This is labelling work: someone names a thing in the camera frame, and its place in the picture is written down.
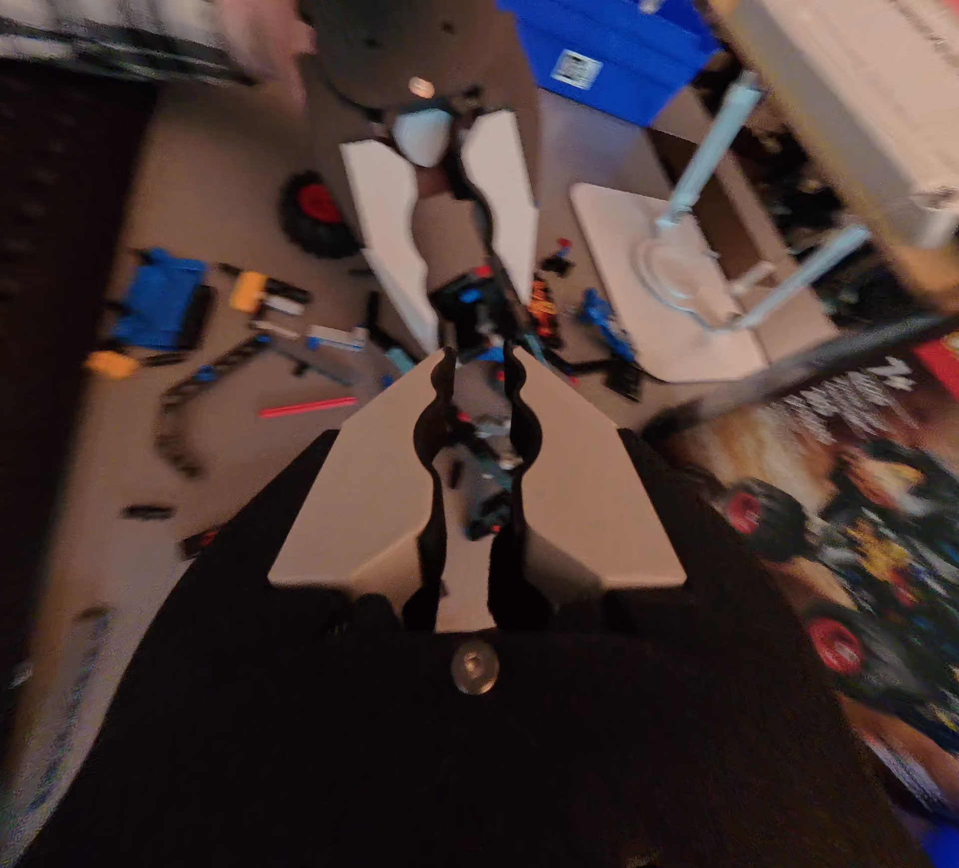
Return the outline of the light grey desk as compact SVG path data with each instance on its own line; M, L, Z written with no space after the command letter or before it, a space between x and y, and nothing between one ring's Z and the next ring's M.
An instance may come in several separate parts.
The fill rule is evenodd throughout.
M177 255L222 260L242 268L267 270L315 295L310 319L353 323L361 314L366 282L335 262L319 262L287 242L277 227L276 199L281 182L308 161L306 126L274 87L247 89L200 83L172 84L160 96L139 156L126 213L123 242L159 244ZM258 419L263 407L305 402L338 391L315 374L294 376L293 365L272 353L229 375L190 411L189 443L205 476L180 477L153 449L162 392L243 336L241 316L228 309L226 281L202 347L184 364L148 371L130 380L91 381L78 428L74 463L58 524L50 593L44 602L43 645L51 655L54 638L64 644L72 620L94 606L113 611L109 635L86 692L73 750L52 800L32 821L49 824L66 813L69 790L78 775L94 771L86 760L102 720L116 704L116 690L134 650L155 614L194 563L186 562L180 539L222 523L239 511L321 432L337 428L346 412ZM165 522L123 520L121 509L145 502L176 507ZM681 677L694 664L691 655L670 654L667 682L687 688L669 694L665 723L651 730L666 753L653 773L654 787L688 799L703 788L704 813L686 828L664 827L678 836L689 855L664 856L675 866L844 866L839 814L833 801L837 763L825 735L806 735L800 726L810 712L826 711L834 721L835 703L821 691L786 693L785 682L750 678L751 690L769 694L772 707L742 703L737 724L743 735L721 734L717 707L720 684L732 682L726 670L733 658L759 654L771 669L809 665L808 645L797 623L779 612L784 624L774 634L761 628L759 615L745 621L729 656L698 662L702 680Z

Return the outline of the black angled toy beam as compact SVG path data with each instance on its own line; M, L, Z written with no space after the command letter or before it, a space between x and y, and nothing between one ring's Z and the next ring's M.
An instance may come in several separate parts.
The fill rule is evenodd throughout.
M200 396L209 393L229 375L262 356L272 346L271 335L253 335L175 383L160 396L153 447L174 472L188 480L202 478L205 474L203 465L189 443L191 407Z

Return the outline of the blue toy panel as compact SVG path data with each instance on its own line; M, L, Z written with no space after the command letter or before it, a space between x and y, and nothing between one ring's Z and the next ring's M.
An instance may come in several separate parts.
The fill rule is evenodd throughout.
M137 265L129 284L107 305L113 314L107 342L160 353L197 349L214 299L209 263L159 247L133 253Z

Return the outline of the black toy truck chassis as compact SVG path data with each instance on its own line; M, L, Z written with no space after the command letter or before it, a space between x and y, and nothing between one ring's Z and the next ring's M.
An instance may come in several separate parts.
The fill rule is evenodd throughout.
M521 306L502 269L480 264L435 289L429 300L437 311L443 347L451 348L457 369L468 376L486 376L505 394L505 349L526 335ZM465 479L465 458L472 460L479 495L469 503L463 533L471 542L498 535L511 516L513 478L519 466L507 448L511 411L503 415L469 415L457 402L447 410L450 445L462 451L449 474L450 488Z

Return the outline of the monster truck toy set box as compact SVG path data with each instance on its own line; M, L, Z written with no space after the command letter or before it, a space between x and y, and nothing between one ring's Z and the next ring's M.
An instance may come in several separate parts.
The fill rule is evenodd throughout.
M641 430L803 625L902 805L957 835L957 313L846 333Z

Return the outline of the red toy axle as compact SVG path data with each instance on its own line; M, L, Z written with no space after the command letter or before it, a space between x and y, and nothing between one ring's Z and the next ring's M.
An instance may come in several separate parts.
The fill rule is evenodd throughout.
M293 405L263 408L258 411L257 416L258 419L265 420L294 418L298 416L316 415L342 409L351 409L357 406L358 403L359 399L356 396L341 396L336 398L314 400L305 403L297 403Z

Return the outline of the blue plastic storage bin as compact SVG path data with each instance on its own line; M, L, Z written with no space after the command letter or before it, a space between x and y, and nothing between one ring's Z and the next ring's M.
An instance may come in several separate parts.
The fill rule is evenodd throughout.
M719 51L692 0L497 0L536 82L648 127Z

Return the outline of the person's left hand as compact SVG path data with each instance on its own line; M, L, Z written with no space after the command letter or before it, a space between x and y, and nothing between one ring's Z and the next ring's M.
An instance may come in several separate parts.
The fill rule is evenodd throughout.
M280 83L295 107L306 107L298 61L315 53L315 33L300 17L299 0L214 0L234 62L258 82Z

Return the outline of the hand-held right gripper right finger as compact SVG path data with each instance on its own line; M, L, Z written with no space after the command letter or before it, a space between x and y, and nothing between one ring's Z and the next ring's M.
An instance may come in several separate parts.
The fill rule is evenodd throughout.
M617 424L521 347L506 350L504 376L520 463L502 528L502 624L548 626L612 593L683 589Z

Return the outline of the blue toy bracket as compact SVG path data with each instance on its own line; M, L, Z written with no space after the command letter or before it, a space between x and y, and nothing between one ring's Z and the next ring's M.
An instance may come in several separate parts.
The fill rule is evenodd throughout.
M613 357L627 363L637 360L629 334L619 324L610 303L600 296L596 288L583 291L574 317L598 335Z

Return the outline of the black studded mat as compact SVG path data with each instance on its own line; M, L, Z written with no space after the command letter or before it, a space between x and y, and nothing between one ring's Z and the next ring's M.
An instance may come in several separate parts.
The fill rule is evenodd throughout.
M24 658L82 364L156 100L150 83L2 59L2 700Z

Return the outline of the yellow black toy assembly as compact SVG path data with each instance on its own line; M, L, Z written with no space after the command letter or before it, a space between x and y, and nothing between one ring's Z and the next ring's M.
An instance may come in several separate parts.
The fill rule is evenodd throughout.
M218 269L232 280L227 299L229 308L252 318L266 311L300 317L314 300L310 292L270 275L222 262Z

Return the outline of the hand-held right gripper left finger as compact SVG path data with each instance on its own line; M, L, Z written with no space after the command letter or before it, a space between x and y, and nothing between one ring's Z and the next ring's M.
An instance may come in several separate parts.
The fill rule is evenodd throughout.
M270 569L275 587L384 597L434 626L448 532L435 467L448 443L457 357L447 347L348 418Z

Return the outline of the white document stand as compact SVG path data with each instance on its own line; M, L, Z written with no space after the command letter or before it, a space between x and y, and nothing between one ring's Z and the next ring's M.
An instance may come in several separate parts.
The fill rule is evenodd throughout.
M957 235L957 10L937 0L708 0L744 70L669 198L586 182L572 209L640 366L667 383L736 381L769 361L754 330L869 242L938 252ZM724 274L693 215L769 94L845 204L788 275Z

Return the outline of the black toy wheel red rim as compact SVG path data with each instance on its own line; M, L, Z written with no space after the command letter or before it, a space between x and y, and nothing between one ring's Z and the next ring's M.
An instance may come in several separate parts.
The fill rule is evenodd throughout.
M297 248L321 260L352 258L362 249L328 187L311 170L294 174L284 183L279 225Z

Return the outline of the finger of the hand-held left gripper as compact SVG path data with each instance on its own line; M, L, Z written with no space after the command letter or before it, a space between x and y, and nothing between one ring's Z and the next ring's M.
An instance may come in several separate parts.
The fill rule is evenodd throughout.
M412 230L419 197L415 168L371 139L342 144L341 154L366 261L410 335L432 355L439 348L439 321L428 295L428 266Z
M479 204L487 250L521 305L535 274L539 211L514 112L499 109L473 121L460 137L460 168Z

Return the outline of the black orange flame toy panel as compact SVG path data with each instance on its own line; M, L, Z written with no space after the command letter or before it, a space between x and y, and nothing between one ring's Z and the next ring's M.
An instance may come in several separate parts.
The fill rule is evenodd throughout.
M533 275L526 311L532 330L543 346L552 350L564 347L556 301L550 286L539 273Z

